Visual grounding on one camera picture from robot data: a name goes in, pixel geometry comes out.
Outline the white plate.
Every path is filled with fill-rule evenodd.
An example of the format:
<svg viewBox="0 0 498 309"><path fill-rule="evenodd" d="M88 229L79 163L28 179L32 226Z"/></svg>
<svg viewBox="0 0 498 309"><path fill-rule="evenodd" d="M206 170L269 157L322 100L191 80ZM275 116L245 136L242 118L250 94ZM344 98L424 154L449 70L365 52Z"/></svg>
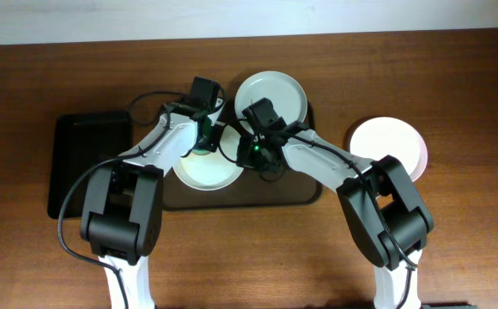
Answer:
<svg viewBox="0 0 498 309"><path fill-rule="evenodd" d="M263 71L241 83L234 99L236 117L244 118L242 111L263 98L272 102L287 124L303 121L307 115L307 97L301 85L282 72Z"/></svg>
<svg viewBox="0 0 498 309"><path fill-rule="evenodd" d="M376 161L397 158L413 182L424 173L428 149L420 133L398 118L376 117L358 124L349 136L349 152Z"/></svg>
<svg viewBox="0 0 498 309"><path fill-rule="evenodd" d="M207 155L181 158L173 170L176 176L189 187L199 191L215 191L231 185L243 172L235 164L240 133L230 125L222 126L220 148Z"/></svg>

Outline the green dish sponge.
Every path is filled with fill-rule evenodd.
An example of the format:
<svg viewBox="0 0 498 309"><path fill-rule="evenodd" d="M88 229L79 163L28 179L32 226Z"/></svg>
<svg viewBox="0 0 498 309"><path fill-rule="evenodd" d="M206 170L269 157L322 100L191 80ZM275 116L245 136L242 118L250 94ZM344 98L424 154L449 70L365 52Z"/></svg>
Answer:
<svg viewBox="0 0 498 309"><path fill-rule="evenodd" d="M191 151L194 155L208 155L210 154L210 151L209 150L205 150L205 149L193 149Z"/></svg>

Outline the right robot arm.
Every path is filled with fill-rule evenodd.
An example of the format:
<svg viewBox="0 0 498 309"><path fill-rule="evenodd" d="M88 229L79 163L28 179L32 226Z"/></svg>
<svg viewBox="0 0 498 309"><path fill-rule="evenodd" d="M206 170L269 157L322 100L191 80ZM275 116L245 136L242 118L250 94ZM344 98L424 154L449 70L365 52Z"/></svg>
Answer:
<svg viewBox="0 0 498 309"><path fill-rule="evenodd" d="M238 166L273 173L285 167L335 191L352 239L373 265L374 307L422 307L417 267L434 222L402 163L353 155L307 124L287 124L267 98L242 114L252 133L240 140Z"/></svg>

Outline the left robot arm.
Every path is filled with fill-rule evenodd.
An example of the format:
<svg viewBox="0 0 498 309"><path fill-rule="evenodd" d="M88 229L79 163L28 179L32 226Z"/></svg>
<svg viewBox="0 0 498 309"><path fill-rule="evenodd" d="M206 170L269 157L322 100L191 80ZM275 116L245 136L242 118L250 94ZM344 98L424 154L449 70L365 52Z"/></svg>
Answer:
<svg viewBox="0 0 498 309"><path fill-rule="evenodd" d="M112 307L153 308L149 255L161 231L164 178L180 158L210 140L226 95L215 81L195 77L148 122L136 146L89 174L81 237L104 267Z"/></svg>

